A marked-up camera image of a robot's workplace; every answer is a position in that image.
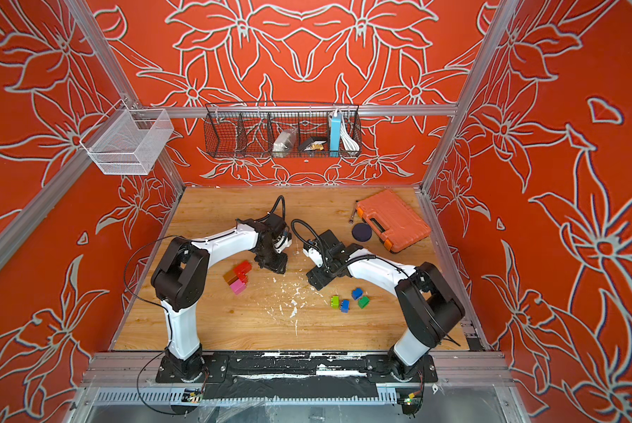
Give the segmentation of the small red lego brick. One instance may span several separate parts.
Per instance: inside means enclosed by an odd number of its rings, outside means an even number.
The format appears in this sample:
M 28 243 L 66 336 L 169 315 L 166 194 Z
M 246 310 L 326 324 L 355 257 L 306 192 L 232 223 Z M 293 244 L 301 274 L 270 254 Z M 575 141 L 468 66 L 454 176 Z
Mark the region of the small red lego brick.
M 248 274 L 250 271 L 252 271 L 252 268 L 253 268 L 252 264 L 249 261 L 245 260 L 242 263 L 235 266 L 233 269 L 233 272 L 238 280 L 246 284 L 248 282 Z

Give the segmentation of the brown lego brick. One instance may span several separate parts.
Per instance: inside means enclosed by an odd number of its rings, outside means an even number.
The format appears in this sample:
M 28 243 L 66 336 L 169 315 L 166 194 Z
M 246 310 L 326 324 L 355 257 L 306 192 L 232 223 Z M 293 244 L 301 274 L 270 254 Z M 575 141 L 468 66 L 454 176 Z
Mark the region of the brown lego brick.
M 224 281 L 227 285 L 232 285 L 237 280 L 238 275 L 235 273 L 235 271 L 228 271 L 227 273 L 224 273 Z

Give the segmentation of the dark green lego brick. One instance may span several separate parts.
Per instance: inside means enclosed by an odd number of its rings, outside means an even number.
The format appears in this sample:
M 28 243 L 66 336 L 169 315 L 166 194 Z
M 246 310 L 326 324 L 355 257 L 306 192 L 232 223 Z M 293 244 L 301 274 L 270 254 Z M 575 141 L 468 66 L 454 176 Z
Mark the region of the dark green lego brick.
M 370 299 L 367 296 L 362 296 L 358 299 L 358 306 L 360 308 L 365 308 L 370 302 Z

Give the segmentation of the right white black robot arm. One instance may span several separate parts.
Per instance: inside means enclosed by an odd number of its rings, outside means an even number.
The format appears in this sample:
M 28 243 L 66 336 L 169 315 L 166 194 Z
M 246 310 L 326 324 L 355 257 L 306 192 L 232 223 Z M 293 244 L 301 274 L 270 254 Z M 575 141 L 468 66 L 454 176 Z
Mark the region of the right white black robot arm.
M 465 317 L 465 308 L 436 265 L 399 264 L 359 244 L 346 246 L 330 230 L 317 234 L 300 219 L 291 222 L 291 230 L 314 263 L 307 273 L 312 287 L 321 290 L 337 278 L 357 278 L 397 299 L 407 329 L 390 348 L 379 375 L 405 382 L 418 373 L 430 350 L 445 339 L 455 341 L 449 333 Z

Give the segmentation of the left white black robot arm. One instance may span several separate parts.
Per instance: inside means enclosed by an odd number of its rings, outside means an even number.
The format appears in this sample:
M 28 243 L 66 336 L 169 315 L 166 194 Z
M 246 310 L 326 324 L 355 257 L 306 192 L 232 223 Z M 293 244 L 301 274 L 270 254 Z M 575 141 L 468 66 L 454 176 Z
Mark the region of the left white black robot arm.
M 291 246 L 283 196 L 270 212 L 257 220 L 236 220 L 236 226 L 201 239 L 176 236 L 170 242 L 151 277 L 157 299 L 164 309 L 169 343 L 164 368 L 176 377 L 192 381 L 203 374 L 202 346 L 197 332 L 196 305 L 203 294 L 209 268 L 240 252 L 254 253 L 261 269 L 286 272 Z

